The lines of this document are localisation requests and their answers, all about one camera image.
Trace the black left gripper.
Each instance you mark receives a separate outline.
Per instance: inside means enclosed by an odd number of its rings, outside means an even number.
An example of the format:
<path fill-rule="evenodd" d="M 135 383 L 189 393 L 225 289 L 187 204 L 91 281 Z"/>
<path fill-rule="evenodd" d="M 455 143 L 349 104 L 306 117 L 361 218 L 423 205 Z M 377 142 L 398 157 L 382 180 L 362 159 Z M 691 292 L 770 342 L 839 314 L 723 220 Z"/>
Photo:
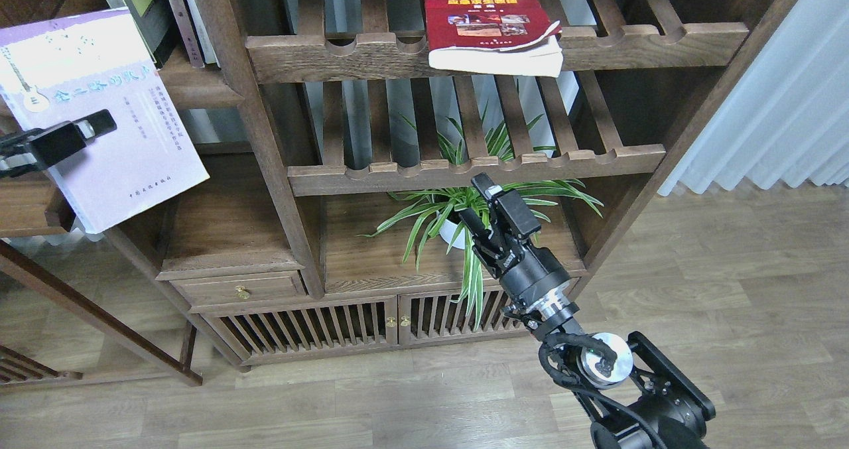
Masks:
<path fill-rule="evenodd" d="M 56 165 L 70 158 L 100 135 L 115 131 L 117 123 L 109 110 L 103 109 L 48 128 L 18 131 L 2 135 L 1 177 L 14 178 Z M 27 151 L 23 144 L 27 141 Z"/>

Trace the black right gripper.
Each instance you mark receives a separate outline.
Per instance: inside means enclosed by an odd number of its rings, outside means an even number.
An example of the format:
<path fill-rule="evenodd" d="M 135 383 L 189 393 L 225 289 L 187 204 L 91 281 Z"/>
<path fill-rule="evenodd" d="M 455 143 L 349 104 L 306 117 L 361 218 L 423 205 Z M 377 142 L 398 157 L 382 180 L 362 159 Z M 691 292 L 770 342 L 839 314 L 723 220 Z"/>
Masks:
<path fill-rule="evenodd" d="M 517 190 L 506 191 L 486 173 L 471 179 L 490 212 L 483 223 L 473 208 L 459 212 L 469 232 L 475 254 L 488 273 L 498 280 L 512 305 L 501 310 L 506 317 L 572 316 L 572 302 L 565 289 L 571 276 L 548 247 L 535 247 L 528 238 L 542 229 Z"/>

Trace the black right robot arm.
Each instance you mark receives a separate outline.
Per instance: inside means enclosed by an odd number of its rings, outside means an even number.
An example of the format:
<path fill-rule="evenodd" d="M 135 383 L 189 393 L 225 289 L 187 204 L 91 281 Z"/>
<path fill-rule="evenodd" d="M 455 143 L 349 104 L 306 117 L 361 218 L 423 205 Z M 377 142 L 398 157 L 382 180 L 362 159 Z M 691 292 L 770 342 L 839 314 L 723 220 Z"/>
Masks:
<path fill-rule="evenodd" d="M 584 331 L 566 294 L 571 276 L 549 249 L 534 246 L 541 225 L 518 191 L 483 173 L 471 184 L 490 220 L 461 211 L 470 249 L 506 292 L 503 315 L 540 342 L 543 370 L 588 414 L 594 446 L 703 448 L 712 401 L 641 332 Z"/>

